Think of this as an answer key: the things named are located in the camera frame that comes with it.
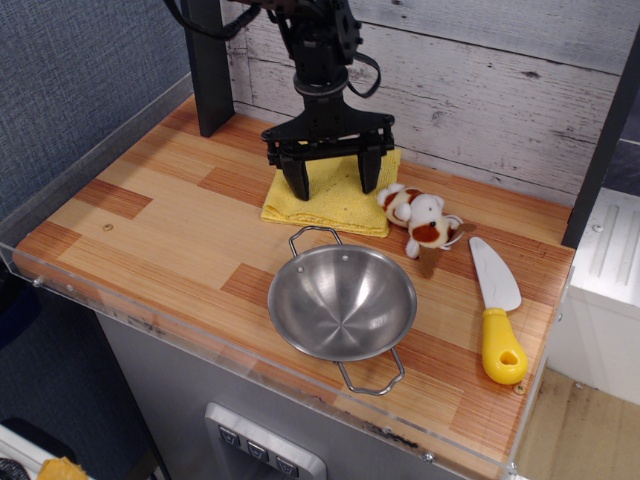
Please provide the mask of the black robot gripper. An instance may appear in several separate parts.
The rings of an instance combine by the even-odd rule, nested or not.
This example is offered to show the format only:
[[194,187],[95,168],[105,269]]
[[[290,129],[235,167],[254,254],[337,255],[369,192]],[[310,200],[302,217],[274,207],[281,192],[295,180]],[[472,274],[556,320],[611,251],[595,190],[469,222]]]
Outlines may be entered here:
[[298,199],[308,201],[306,161],[357,154],[361,190],[374,191],[382,156],[394,148],[394,117],[356,110],[341,95],[306,98],[304,104],[297,117],[261,134],[269,164],[280,167]]

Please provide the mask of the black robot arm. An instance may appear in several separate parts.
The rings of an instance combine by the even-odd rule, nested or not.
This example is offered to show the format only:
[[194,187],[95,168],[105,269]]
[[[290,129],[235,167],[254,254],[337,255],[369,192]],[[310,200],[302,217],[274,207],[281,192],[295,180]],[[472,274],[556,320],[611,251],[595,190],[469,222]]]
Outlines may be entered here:
[[269,163],[280,169],[295,196],[310,198],[306,163],[355,155],[362,191],[377,186],[381,158],[394,147],[394,117],[349,106],[343,91],[355,87],[347,67],[354,61],[380,69],[357,52],[361,23],[347,1],[250,1],[268,13],[295,64],[293,83],[304,101],[296,118],[262,133]]

